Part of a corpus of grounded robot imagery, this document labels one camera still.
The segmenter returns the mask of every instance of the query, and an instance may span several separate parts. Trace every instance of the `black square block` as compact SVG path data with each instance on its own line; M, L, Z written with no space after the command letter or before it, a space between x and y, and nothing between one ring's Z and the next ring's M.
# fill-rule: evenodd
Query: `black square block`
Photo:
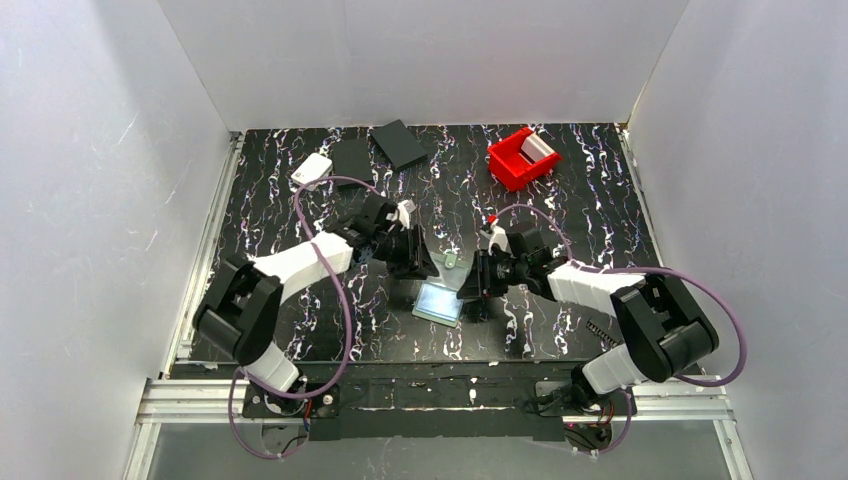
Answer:
M368 153L368 139L345 140L333 145L333 175L343 175L374 185L371 174L371 156ZM347 180L337 180L338 188L362 188L362 185Z
M395 171L409 168L427 160L424 147L415 140L406 125L400 120L384 125L371 132L371 138L386 154Z

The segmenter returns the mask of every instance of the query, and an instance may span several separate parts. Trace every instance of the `floor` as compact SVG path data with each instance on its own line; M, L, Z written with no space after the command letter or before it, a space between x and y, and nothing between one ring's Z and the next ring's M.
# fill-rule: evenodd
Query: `floor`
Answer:
M260 445L259 425L242 425ZM285 441L287 432L280 438ZM268 438L268 448L279 443ZM150 478L338 479L730 479L712 422L634 422L625 443L593 460L566 445L530 438L360 438L310 442L284 462L257 460L232 439L228 425L162 427Z
M509 193L487 171L486 148L521 126L411 127L429 161L396 173L382 153L372 150L377 188L395 201L415 201L419 209L413 221L424 228L433 252L454 251L470 259L481 246L476 232L488 215L513 203L529 203L554 217L579 260L594 265L657 265L615 126L532 125L563 161L526 190ZM233 253L269 255L300 243L303 235L291 199L296 186L289 175L310 153L330 155L336 142L365 137L369 129L248 131L215 266ZM355 208L363 195L360 189L319 189L307 196L307 215L320 229L351 205ZM534 218L520 212L513 220ZM550 229L543 227L543 234L557 245ZM512 288L504 299L467 305L459 326L451 329L413 317L414 285L390 281L379 262L348 272L344 280L355 309L353 356L358 361L587 359L608 347L586 328L588 321L620 340L610 317L550 302L523 288ZM294 359L338 360L343 333L335 291L325 281L283 305L275 337ZM228 359L196 337L191 360Z

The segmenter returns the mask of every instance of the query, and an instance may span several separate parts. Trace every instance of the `small screen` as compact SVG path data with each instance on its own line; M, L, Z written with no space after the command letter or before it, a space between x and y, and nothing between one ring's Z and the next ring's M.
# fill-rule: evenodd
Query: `small screen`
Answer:
M456 292L453 290L432 283L424 283L418 293L415 310L455 322L462 310L462 300L456 298Z

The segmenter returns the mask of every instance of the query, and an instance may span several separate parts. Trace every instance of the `white panel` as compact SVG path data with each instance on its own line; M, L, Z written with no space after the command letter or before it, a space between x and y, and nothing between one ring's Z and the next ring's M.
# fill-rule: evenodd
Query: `white panel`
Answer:
M252 377L259 378L268 386L282 392L287 392L300 374L289 357L273 341L262 356L250 365L245 365L244 369Z
M612 392L622 385L638 385L648 379L633 363L624 344L595 357L580 371L598 395Z
M350 268L353 247L335 233L320 232L312 242L303 242L280 253L253 259L257 270L268 276L276 276L283 284L282 305L289 297L323 278L329 277L324 265L315 253L315 244L337 274Z
M228 133L153 1L0 8L0 478L120 478Z
M615 316L615 309L610 295L643 279L642 275L585 272L571 264L561 265L548 275L548 283L558 302L578 303L612 316Z
M730 394L756 478L848 468L846 86L844 1L693 0L631 123L663 257L748 333Z
M625 121L688 0L160 0L233 130Z

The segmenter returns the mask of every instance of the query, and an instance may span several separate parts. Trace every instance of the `black tile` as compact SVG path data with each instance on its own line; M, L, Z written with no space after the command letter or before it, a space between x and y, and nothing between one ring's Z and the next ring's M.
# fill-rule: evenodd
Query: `black tile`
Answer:
M507 205L530 203L559 222L575 256L594 265L657 265L633 182L613 125L534 125L542 139L563 156L553 174L518 192L507 192L487 170L486 148L521 125L411 127L429 160L402 172L374 156L376 188L394 201L419 206L413 220L422 224L433 252L457 250L469 259L483 245L477 230L486 217ZM366 138L369 128L251 130L247 132L226 218L218 258L232 253L269 255L304 240L293 213L297 186L289 176L313 152L326 155L342 140ZM316 229L358 208L363 189L339 191L321 186L303 195L304 209ZM502 223L533 220L519 211ZM544 238L556 237L543 229ZM449 329L411 315L414 286L391 282L380 262L344 275L355 310L353 358L376 361L450 361L591 358L601 340L585 328L587 320L620 338L606 315L577 305L557 304L513 287L504 299L469 306L460 326ZM280 309L276 340L298 360L338 359L342 352L342 314L329 281L295 295ZM208 342L195 338L191 358L225 360Z
M375 128L371 138L377 142L395 171L405 170L427 160L427 152L400 120Z
M344 140L333 145L333 175L355 178L374 185L371 176L371 156L368 151L368 139L357 138ZM349 180L337 180L339 188L363 188L362 185Z

